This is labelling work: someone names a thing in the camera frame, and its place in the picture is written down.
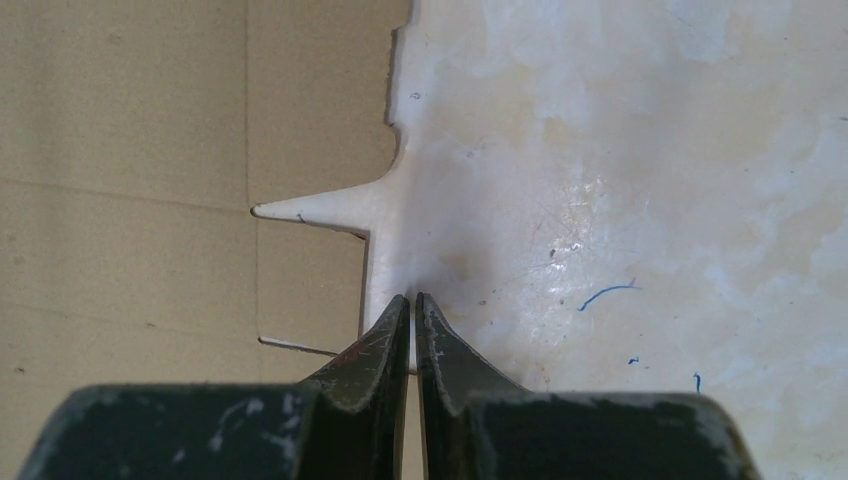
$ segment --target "brown cardboard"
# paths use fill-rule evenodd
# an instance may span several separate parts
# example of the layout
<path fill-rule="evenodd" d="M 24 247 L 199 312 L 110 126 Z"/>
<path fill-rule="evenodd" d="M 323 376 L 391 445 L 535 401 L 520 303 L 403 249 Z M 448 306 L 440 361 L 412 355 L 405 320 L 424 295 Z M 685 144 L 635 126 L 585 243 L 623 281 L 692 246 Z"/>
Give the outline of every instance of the brown cardboard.
<path fill-rule="evenodd" d="M 364 242 L 248 211 L 386 171 L 407 8 L 3 2 L 0 478 L 74 388 L 294 381 L 327 358 L 259 334 L 356 337 Z"/>

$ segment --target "blue thread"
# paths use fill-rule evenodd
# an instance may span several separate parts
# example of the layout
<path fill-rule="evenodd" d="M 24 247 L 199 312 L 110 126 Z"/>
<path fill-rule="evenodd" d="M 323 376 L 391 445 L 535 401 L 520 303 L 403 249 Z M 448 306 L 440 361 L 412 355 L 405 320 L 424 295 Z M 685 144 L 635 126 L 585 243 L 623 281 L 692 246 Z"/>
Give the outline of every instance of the blue thread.
<path fill-rule="evenodd" d="M 598 293 L 592 295 L 591 297 L 589 297 L 589 300 L 586 300 L 585 302 L 583 302 L 583 305 L 580 308 L 578 308 L 577 311 L 582 312 L 583 310 L 586 310 L 586 307 L 589 306 L 590 303 L 592 303 L 593 301 L 595 301 L 596 298 L 600 297 L 601 295 L 603 295 L 607 292 L 611 292 L 613 290 L 621 290 L 621 289 L 624 289 L 624 288 L 633 289 L 633 290 L 642 290 L 641 287 L 634 287 L 632 283 L 630 285 L 615 285 L 613 287 L 607 287 L 607 288 L 599 291 Z"/>

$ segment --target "black metal tool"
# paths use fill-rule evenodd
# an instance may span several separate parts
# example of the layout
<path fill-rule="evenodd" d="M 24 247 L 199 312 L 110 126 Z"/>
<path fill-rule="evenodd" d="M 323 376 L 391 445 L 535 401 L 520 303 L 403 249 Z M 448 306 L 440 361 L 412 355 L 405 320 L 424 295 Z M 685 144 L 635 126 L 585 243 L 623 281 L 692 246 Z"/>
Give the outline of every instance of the black metal tool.
<path fill-rule="evenodd" d="M 111 385 L 73 393 L 20 479 L 399 476 L 409 302 L 294 385 Z"/>
<path fill-rule="evenodd" d="M 429 478 L 756 479 L 732 420 L 701 395 L 533 393 L 415 308 Z"/>
<path fill-rule="evenodd" d="M 399 477 L 409 302 L 293 385 L 90 387 L 53 415 L 21 479 Z M 699 395 L 540 394 L 497 371 L 419 294 L 432 479 L 755 479 L 733 422 Z"/>

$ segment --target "pointed tip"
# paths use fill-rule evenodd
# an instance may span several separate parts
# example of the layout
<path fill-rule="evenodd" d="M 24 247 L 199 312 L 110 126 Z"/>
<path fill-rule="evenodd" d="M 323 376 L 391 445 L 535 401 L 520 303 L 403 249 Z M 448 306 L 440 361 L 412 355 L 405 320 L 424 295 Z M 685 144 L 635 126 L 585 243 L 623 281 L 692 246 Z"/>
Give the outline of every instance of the pointed tip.
<path fill-rule="evenodd" d="M 384 202 L 376 183 L 264 203 L 250 209 L 257 218 L 366 232 L 380 218 Z"/>

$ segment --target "white surface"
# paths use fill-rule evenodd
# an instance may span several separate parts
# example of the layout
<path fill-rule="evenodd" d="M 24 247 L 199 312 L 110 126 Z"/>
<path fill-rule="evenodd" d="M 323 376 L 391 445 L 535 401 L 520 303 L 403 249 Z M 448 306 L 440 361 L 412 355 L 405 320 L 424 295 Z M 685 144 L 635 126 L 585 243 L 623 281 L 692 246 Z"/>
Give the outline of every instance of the white surface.
<path fill-rule="evenodd" d="M 697 373 L 767 478 L 848 477 L 848 3 L 415 8 L 392 170 L 256 213 L 370 232 L 365 328 L 427 291 L 532 389 Z"/>

